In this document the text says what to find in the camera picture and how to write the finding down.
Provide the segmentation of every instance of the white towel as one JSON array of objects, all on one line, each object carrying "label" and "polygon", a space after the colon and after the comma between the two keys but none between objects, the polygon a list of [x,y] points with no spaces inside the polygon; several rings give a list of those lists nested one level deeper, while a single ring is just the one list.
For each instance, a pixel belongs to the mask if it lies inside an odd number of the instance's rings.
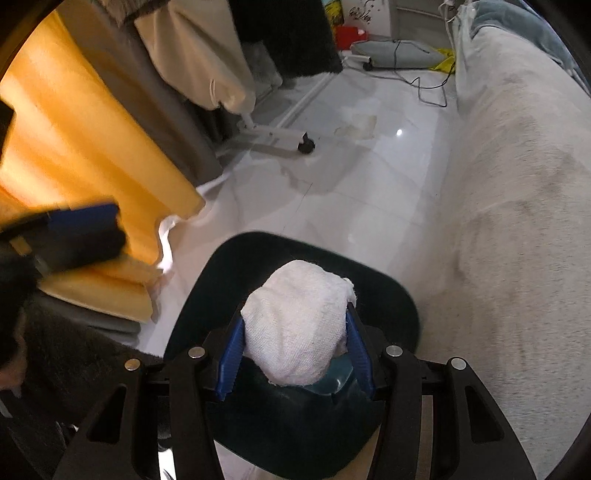
[{"label": "white towel", "polygon": [[279,268],[242,308],[245,355],[275,385],[310,385],[346,352],[348,278],[294,260]]}]

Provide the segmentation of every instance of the blue blanket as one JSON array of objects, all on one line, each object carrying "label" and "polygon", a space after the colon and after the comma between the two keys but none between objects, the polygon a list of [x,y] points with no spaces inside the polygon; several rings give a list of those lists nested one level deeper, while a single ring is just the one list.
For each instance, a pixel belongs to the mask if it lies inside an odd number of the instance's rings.
[{"label": "blue blanket", "polygon": [[549,23],[523,0],[512,1],[519,5],[504,0],[474,2],[476,16],[472,23],[470,37],[474,38],[482,27],[501,28],[519,35],[545,52],[589,95],[590,89],[587,80],[583,77],[568,48]]}]

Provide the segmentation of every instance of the caster wheel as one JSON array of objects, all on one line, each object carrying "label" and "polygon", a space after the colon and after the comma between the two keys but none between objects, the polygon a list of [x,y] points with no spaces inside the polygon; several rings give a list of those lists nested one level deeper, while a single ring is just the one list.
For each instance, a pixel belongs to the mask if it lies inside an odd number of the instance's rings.
[{"label": "caster wheel", "polygon": [[298,151],[304,155],[311,154],[316,148],[316,144],[311,138],[308,137],[308,134],[304,135],[302,140],[302,143],[297,146]]}]

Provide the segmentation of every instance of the tiled floor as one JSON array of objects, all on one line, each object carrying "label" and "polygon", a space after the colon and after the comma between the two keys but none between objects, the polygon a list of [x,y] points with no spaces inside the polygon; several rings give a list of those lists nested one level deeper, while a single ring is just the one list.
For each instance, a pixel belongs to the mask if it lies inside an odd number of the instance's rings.
[{"label": "tiled floor", "polygon": [[[407,73],[413,79],[415,72]],[[421,72],[423,85],[443,75]],[[314,79],[299,80],[259,105],[255,121],[273,123]],[[172,270],[157,290],[156,323],[140,348],[162,354],[174,322],[213,251],[239,232],[263,230],[341,253],[381,270],[412,292],[413,249],[425,236],[446,171],[457,114],[421,103],[417,90],[351,69],[336,76],[291,126],[317,148],[308,156],[284,141],[239,136],[220,152],[225,175],[204,196],[207,205],[169,235]],[[440,90],[424,97],[440,102]]]}]

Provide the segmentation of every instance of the metal screw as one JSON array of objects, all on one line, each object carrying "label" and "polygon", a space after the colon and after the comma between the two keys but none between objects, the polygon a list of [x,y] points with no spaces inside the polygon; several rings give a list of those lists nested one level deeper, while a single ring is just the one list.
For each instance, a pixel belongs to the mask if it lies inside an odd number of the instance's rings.
[{"label": "metal screw", "polygon": [[463,358],[452,358],[452,367],[456,370],[464,370],[466,366],[466,361]]},{"label": "metal screw", "polygon": [[398,345],[388,345],[386,347],[386,353],[389,356],[400,356],[402,355],[402,349]]},{"label": "metal screw", "polygon": [[130,358],[125,362],[125,369],[129,370],[130,372],[133,372],[134,370],[137,370],[141,365],[142,362],[140,362],[137,358]]},{"label": "metal screw", "polygon": [[205,348],[202,346],[194,346],[189,350],[189,356],[191,358],[201,358],[205,355]]}]

